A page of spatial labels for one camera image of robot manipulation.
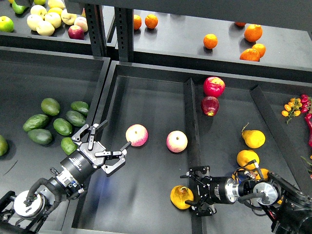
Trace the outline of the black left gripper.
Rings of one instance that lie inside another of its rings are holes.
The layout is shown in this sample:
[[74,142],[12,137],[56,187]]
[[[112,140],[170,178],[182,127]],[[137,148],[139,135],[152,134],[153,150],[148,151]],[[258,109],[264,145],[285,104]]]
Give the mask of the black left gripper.
[[[97,169],[102,169],[107,177],[113,175],[126,163],[127,149],[131,146],[128,141],[119,151],[106,151],[106,148],[98,141],[95,136],[98,131],[105,128],[108,120],[93,125],[83,125],[72,137],[72,141],[78,149],[67,156],[60,164],[66,169],[79,184],[82,184]],[[86,143],[82,138],[88,135]]]

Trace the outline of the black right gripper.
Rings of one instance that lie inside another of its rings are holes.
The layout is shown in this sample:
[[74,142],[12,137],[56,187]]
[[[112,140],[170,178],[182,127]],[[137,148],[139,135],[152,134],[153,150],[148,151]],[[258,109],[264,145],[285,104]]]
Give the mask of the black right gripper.
[[180,178],[188,178],[200,182],[198,185],[199,200],[184,201],[190,205],[198,217],[213,216],[217,210],[214,204],[234,204],[237,195],[234,192],[235,181],[231,177],[210,176],[210,166],[194,166],[181,175]]

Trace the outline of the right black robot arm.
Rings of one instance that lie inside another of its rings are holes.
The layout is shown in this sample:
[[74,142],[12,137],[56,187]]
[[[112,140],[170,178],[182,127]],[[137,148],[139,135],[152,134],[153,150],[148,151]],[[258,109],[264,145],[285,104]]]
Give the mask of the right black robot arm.
[[185,201],[196,216],[214,215],[215,204],[239,202],[254,212],[264,211],[274,234],[312,232],[312,198],[276,173],[264,176],[255,159],[237,168],[232,177],[213,177],[209,172],[209,166],[196,166],[182,175],[196,184],[197,197]]

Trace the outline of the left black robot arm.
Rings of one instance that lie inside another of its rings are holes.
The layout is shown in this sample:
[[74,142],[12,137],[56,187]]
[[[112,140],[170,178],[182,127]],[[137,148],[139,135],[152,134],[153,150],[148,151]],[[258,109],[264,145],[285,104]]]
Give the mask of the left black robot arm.
[[53,177],[40,178],[28,191],[16,195],[8,191],[0,200],[0,232],[2,234],[36,234],[60,203],[78,199],[87,191],[85,182],[98,169],[111,176],[125,165],[127,142],[120,150],[109,151],[95,140],[101,124],[85,124],[72,136],[77,149],[60,164],[62,171],[50,171]]

